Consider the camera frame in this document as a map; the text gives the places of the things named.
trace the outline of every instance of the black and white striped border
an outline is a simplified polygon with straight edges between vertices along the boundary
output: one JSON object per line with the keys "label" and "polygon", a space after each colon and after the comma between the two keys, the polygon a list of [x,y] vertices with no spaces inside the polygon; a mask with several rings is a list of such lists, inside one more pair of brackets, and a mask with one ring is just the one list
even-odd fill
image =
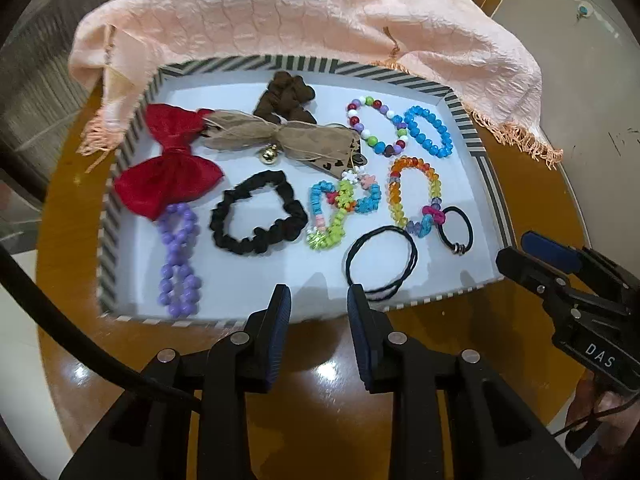
{"label": "black and white striped border", "polygon": [[[353,61],[340,61],[338,59],[328,59],[325,57],[313,56],[231,56],[215,57],[206,60],[187,61],[180,64],[163,66],[156,73],[152,81],[147,86],[140,98],[138,110],[130,122],[129,129],[124,141],[115,152],[115,161],[110,167],[110,175],[107,179],[106,190],[102,197],[102,212],[100,214],[100,229],[98,231],[98,267],[97,267],[97,301],[102,311],[102,316],[113,316],[116,320],[129,321],[134,319],[144,324],[171,323],[172,326],[185,327],[190,324],[212,326],[225,330],[240,330],[245,319],[223,319],[216,322],[204,320],[181,319],[178,321],[153,317],[139,318],[133,316],[122,316],[118,314],[116,298],[116,266],[118,264],[118,236],[120,229],[120,215],[122,212],[122,202],[113,190],[113,182],[124,170],[126,170],[133,160],[138,141],[145,135],[146,124],[144,114],[146,106],[152,102],[161,89],[162,84],[168,78],[182,77],[194,74],[209,72],[231,72],[234,70],[297,70],[299,72],[318,72],[343,75],[346,77],[356,77],[371,79],[389,83],[404,88],[409,88],[425,94],[443,98],[462,136],[465,139],[466,147],[470,154],[478,162],[482,180],[486,189],[486,194],[495,224],[498,226],[500,246],[514,246],[515,235],[513,225],[504,201],[500,184],[495,176],[494,168],[489,160],[484,144],[480,139],[471,119],[465,112],[462,103],[453,93],[451,88],[443,86],[433,81],[427,81],[418,76],[407,75],[403,72],[391,70],[380,66],[371,66]],[[475,287],[462,288],[455,292],[436,294],[420,301],[400,303],[395,306],[384,306],[383,311],[397,310],[406,306],[439,301],[443,298],[452,298],[460,294],[465,294],[486,284]]]}

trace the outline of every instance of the black hair tie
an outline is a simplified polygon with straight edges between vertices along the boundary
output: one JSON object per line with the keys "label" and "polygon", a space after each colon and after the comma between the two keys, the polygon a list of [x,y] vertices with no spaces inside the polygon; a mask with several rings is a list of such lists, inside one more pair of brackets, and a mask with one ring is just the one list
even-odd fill
{"label": "black hair tie", "polygon": [[[243,238],[238,241],[225,234],[225,218],[231,210],[231,205],[237,200],[251,198],[251,192],[272,184],[276,188],[276,193],[283,202],[283,209],[289,213],[289,217],[277,219],[268,230],[261,227],[254,229],[253,238]],[[292,242],[302,232],[308,221],[306,212],[302,204],[295,200],[293,188],[287,182],[287,177],[282,171],[261,171],[247,180],[238,184],[233,189],[227,189],[223,193],[222,202],[218,202],[215,209],[211,211],[211,222],[209,229],[213,231],[213,241],[215,244],[227,251],[235,254],[256,253],[263,254],[271,244],[277,244],[283,240]]]}
{"label": "black hair tie", "polygon": [[370,231],[366,234],[363,234],[360,238],[358,238],[353,243],[353,245],[349,249],[349,252],[347,253],[347,261],[344,266],[344,273],[347,276],[347,283],[349,283],[349,286],[353,285],[353,280],[351,279],[351,261],[353,260],[353,257],[357,254],[357,252],[360,250],[360,248],[364,245],[365,242],[367,242],[368,240],[372,239],[374,236],[379,235],[380,233],[383,233],[385,231],[395,231],[396,233],[404,236],[409,242],[409,244],[411,245],[411,255],[409,256],[409,262],[404,268],[404,272],[402,273],[402,276],[400,276],[397,280],[393,280],[388,285],[381,286],[380,288],[374,288],[372,290],[364,291],[365,294],[379,294],[380,292],[389,291],[389,293],[385,294],[384,296],[380,296],[376,298],[367,298],[369,301],[385,301],[385,300],[388,300],[389,298],[394,297],[396,292],[400,290],[400,287],[404,282],[404,280],[406,280],[409,277],[409,275],[411,275],[411,273],[414,272],[415,266],[418,263],[418,249],[415,246],[414,240],[411,237],[411,235],[407,233],[404,229],[396,227],[395,225],[385,225],[377,229],[373,229],[373,231]]}
{"label": "black hair tie", "polygon": [[454,243],[452,244],[449,239],[447,238],[447,236],[444,234],[444,230],[442,229],[442,224],[438,224],[438,234],[440,235],[441,240],[444,242],[444,244],[453,251],[454,254],[460,254],[462,256],[462,254],[466,253],[470,248],[471,245],[473,245],[474,243],[474,230],[471,227],[471,221],[469,220],[469,217],[465,214],[464,211],[462,211],[462,209],[460,209],[459,207],[456,207],[454,205],[450,205],[446,208],[444,208],[442,210],[442,212],[446,215],[449,211],[454,211],[456,213],[458,213],[462,219],[465,221],[466,224],[466,228],[469,231],[469,243],[467,245],[465,244],[459,244],[459,243]]}

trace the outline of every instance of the hair tie with silver rings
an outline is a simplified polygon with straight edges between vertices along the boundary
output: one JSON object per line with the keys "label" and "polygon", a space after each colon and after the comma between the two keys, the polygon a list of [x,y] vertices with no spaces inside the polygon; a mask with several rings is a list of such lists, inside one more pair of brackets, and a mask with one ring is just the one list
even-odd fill
{"label": "hair tie with silver rings", "polygon": [[456,207],[454,205],[450,205],[446,208],[444,208],[442,210],[442,212],[446,215],[449,211],[454,211],[456,213],[458,213],[462,219],[465,221],[466,224],[466,228],[469,231],[469,242],[468,244],[459,244],[457,242],[455,243],[451,243],[449,241],[449,239],[447,238],[447,236],[444,234],[444,230],[442,228],[442,224],[437,224],[438,227],[438,234],[440,235],[441,240],[444,242],[444,244],[451,249],[451,251],[453,251],[454,254],[459,254],[462,256],[462,254],[465,254],[466,252],[469,251],[469,249],[471,249],[471,245],[473,245],[474,243],[474,230],[471,227],[471,221],[469,220],[469,217],[465,214],[464,211],[462,211],[462,209],[460,209],[459,207]]}

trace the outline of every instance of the blue gripper pad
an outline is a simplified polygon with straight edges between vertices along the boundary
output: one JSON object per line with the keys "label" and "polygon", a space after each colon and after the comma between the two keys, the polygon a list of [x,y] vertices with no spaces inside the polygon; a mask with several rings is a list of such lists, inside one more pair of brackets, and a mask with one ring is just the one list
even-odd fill
{"label": "blue gripper pad", "polygon": [[535,231],[527,231],[520,238],[520,246],[527,254],[542,260],[565,274],[575,274],[582,264],[577,251],[550,240]]}
{"label": "blue gripper pad", "polygon": [[280,304],[278,305],[278,313],[276,321],[271,332],[268,350],[268,368],[266,381],[269,386],[278,378],[280,371],[280,362],[282,361],[282,350],[284,341],[287,336],[287,328],[289,327],[289,317],[291,315],[291,291],[288,286],[283,286]]}
{"label": "blue gripper pad", "polygon": [[349,317],[349,325],[351,327],[351,337],[353,338],[353,347],[356,352],[356,361],[358,362],[358,371],[360,379],[369,390],[372,381],[371,375],[371,349],[367,343],[364,333],[364,325],[360,319],[358,305],[353,293],[353,287],[349,287],[347,294],[347,315]]}

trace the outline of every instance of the gold bell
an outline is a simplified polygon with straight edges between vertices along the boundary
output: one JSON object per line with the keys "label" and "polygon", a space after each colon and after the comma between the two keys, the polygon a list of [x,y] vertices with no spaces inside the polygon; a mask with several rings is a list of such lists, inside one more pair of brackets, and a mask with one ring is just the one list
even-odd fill
{"label": "gold bell", "polygon": [[260,160],[264,164],[273,164],[278,158],[278,146],[276,144],[267,144],[260,150]]}

